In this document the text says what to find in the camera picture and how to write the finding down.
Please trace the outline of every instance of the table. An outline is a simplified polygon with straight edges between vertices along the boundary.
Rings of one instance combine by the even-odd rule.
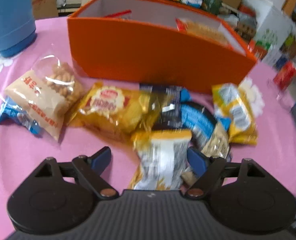
[[[66,18],[39,20],[36,21],[36,26],[38,36],[34,44],[14,59],[0,60],[0,65],[4,65],[3,68],[0,66],[0,93],[29,70],[33,63],[47,52],[51,43],[60,59],[72,63]],[[256,120],[258,145],[233,146],[233,161],[253,158],[296,194],[296,128],[289,112],[280,106],[267,87],[267,80],[274,75],[274,70],[262,63],[258,63],[248,75],[263,93],[265,108]],[[94,79],[88,79],[87,82],[93,83]],[[138,84],[125,82],[105,83],[124,88],[138,88]],[[211,96],[193,93],[192,98],[212,108]],[[43,159],[52,155],[58,162],[67,162],[77,155],[90,156],[105,145],[111,148],[113,159],[102,177],[122,192],[128,186],[139,160],[133,151],[121,143],[101,141],[83,128],[67,128],[59,145],[48,138],[35,138],[25,128],[11,122],[0,125],[0,240],[14,230],[6,212],[8,197]]]

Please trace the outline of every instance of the red can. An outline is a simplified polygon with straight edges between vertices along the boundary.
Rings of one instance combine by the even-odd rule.
[[[280,90],[285,90],[290,85],[294,77],[296,77],[296,64],[289,60],[275,76],[273,82]]]

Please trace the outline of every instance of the yellow snack bag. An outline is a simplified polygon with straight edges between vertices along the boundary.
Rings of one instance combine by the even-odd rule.
[[[86,126],[107,138],[127,141],[136,130],[150,131],[166,95],[141,90],[127,90],[95,83],[66,116],[72,126]]]
[[[229,142],[257,144],[257,130],[251,106],[243,90],[234,84],[212,87],[216,115],[231,118]]]
[[[140,164],[130,189],[176,190],[187,166],[187,150],[192,133],[187,129],[136,132],[131,137]]]

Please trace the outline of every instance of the orange box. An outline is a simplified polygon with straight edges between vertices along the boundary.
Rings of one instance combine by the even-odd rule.
[[[132,11],[132,20],[104,18]],[[187,18],[222,32],[233,48],[177,31]],[[224,21],[167,0],[92,0],[68,18],[74,64],[94,78],[184,86],[211,93],[211,86],[239,84],[256,63]]]

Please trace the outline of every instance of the blue container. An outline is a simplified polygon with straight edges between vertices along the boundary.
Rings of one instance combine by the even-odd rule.
[[[11,57],[36,39],[31,0],[0,0],[0,55]]]

